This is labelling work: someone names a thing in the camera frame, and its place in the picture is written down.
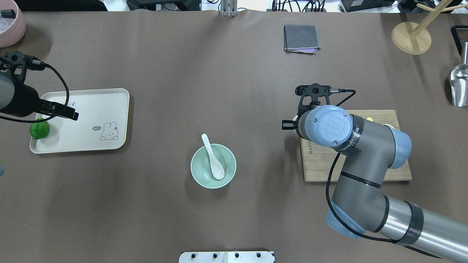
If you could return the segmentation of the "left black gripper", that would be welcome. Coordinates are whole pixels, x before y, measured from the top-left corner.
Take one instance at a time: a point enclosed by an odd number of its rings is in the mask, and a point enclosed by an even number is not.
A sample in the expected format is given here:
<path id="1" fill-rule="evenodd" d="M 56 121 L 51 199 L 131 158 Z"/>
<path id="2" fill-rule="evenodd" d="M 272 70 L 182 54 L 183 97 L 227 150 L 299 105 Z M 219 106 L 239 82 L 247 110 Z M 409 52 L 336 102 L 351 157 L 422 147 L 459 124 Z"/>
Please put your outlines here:
<path id="1" fill-rule="evenodd" d="M 25 84 L 14 84 L 14 94 L 10 103 L 7 105 L 7 113 L 15 117 L 26 117 L 36 110 L 40 110 L 40 114 L 78 120 L 79 113 L 72 107 L 67 105 L 41 101 L 37 91 Z"/>

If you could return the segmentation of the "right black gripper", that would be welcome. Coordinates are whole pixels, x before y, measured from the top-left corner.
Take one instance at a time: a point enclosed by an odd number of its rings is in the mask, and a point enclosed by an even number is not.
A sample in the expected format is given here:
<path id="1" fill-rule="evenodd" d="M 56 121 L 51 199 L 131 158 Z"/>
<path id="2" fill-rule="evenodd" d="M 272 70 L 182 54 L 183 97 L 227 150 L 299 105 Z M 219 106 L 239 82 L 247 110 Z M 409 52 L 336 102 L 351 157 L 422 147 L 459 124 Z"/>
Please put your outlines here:
<path id="1" fill-rule="evenodd" d="M 282 120 L 282 125 L 297 125 L 297 126 L 282 126 L 282 130 L 296 130 L 297 134 L 301 138 L 307 138 L 307 134 L 305 131 L 305 120 L 307 117 L 307 112 L 303 113 L 302 115 L 297 115 L 297 121 L 294 120 Z"/>

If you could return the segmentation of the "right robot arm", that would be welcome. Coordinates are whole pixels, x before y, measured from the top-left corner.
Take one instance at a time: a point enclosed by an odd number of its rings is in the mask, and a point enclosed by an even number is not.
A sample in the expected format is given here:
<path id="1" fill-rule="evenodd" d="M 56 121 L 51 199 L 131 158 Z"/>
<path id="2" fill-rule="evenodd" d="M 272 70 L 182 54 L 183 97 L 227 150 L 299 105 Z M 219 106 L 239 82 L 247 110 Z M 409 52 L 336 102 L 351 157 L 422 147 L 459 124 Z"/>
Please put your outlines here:
<path id="1" fill-rule="evenodd" d="M 467 225 L 381 194 L 387 170 L 400 168 L 411 155 L 406 133 L 334 105 L 283 120 L 282 129 L 346 157 L 333 196 L 327 199 L 331 228 L 350 237 L 379 233 L 385 243 L 467 262 Z"/>

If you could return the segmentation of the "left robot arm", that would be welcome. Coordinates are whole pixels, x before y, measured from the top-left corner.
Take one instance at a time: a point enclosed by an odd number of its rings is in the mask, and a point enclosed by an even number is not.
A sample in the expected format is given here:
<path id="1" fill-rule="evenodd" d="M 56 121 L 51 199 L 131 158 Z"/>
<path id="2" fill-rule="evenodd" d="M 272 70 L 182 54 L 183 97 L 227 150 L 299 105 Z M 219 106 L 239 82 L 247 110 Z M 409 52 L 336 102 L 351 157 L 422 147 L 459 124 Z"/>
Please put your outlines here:
<path id="1" fill-rule="evenodd" d="M 42 115 L 57 116 L 77 121 L 79 113 L 74 108 L 41 99 L 37 91 L 25 84 L 14 83 L 10 77 L 0 77 L 1 113 L 23 118 L 33 112 Z"/>

